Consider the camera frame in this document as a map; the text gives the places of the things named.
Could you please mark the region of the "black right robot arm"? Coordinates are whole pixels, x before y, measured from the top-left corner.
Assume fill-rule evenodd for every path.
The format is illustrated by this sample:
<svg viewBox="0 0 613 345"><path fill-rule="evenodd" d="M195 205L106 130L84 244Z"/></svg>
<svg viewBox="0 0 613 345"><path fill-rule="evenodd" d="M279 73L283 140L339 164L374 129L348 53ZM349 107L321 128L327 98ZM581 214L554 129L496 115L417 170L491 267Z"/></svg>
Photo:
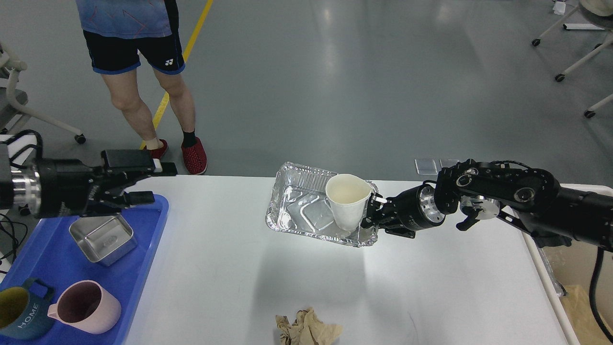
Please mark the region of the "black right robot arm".
<svg viewBox="0 0 613 345"><path fill-rule="evenodd" d="M468 159L395 197L372 195L361 227L414 238L417 231L440 226L447 215L460 211L465 216L456 225L460 231L499 219L528 234L540 248L581 241L611 252L612 207L611 196L563 187L546 170L512 160Z"/></svg>

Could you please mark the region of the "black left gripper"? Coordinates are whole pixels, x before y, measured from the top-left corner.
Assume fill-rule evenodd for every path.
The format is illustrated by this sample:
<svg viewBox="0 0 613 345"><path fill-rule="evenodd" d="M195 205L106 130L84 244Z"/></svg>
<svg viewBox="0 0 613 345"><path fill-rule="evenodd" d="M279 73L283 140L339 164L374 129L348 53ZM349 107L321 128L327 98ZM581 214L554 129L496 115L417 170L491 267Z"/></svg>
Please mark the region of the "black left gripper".
<svg viewBox="0 0 613 345"><path fill-rule="evenodd" d="M77 159L36 159L29 166L10 168L10 205L28 206L37 219L120 214L125 209L155 202L151 191L104 194L103 179L132 186L150 177L178 174L174 163L154 159L146 150L101 151L102 166Z"/></svg>

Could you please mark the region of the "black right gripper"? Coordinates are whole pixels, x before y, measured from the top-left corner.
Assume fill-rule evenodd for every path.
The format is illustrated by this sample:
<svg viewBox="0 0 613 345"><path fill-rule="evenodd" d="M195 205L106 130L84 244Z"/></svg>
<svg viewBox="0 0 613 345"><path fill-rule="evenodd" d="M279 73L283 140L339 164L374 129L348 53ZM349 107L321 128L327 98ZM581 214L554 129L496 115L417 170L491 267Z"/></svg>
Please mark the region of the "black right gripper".
<svg viewBox="0 0 613 345"><path fill-rule="evenodd" d="M381 217L374 215L381 211ZM395 197L383 198L372 193L366 202L366 216L359 227L371 232L383 230L405 238L414 239L416 232L443 224L446 216L435 204L435 188L420 185L405 190Z"/></svg>

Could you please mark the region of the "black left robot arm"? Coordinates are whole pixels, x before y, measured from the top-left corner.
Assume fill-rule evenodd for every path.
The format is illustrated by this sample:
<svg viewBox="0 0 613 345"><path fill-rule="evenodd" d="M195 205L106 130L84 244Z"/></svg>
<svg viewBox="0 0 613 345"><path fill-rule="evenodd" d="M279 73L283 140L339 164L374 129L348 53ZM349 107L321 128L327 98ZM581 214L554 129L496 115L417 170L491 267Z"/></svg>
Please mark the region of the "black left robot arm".
<svg viewBox="0 0 613 345"><path fill-rule="evenodd" d="M30 165L20 165L8 146L33 135L35 151ZM117 215L132 206L155 201L153 192L125 192L138 181L177 175L174 163L162 163L144 150L105 150L102 164L88 166L77 159L44 159L42 137L33 130L20 131L1 143L1 207L28 205L38 219Z"/></svg>

